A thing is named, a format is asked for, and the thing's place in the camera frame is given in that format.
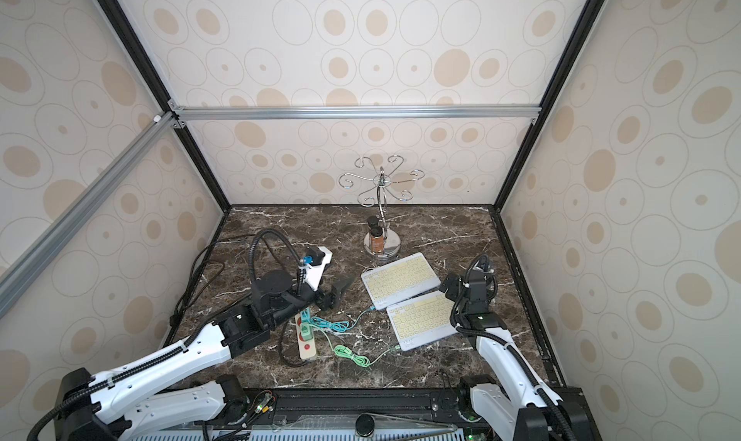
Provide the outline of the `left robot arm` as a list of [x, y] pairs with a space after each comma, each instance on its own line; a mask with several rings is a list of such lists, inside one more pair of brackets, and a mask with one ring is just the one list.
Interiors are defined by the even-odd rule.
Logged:
[[208, 316], [183, 340], [110, 371], [69, 373], [56, 406], [30, 429], [28, 439], [38, 439], [48, 424], [58, 440], [129, 440], [189, 421], [232, 416], [243, 396], [229, 378], [194, 392], [169, 388], [256, 348], [312, 305], [336, 308], [354, 280], [342, 278], [324, 292], [322, 273], [322, 267], [305, 267], [297, 277], [270, 271], [245, 297]]

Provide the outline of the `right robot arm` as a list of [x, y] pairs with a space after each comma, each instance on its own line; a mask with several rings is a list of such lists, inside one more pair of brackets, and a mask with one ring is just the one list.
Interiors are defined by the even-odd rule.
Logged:
[[452, 273], [440, 291], [453, 302], [450, 322], [488, 363], [494, 377], [466, 377], [459, 383], [458, 410], [482, 419], [501, 440], [596, 440], [586, 408], [565, 400], [536, 374], [507, 325], [489, 305], [494, 273], [472, 269]]

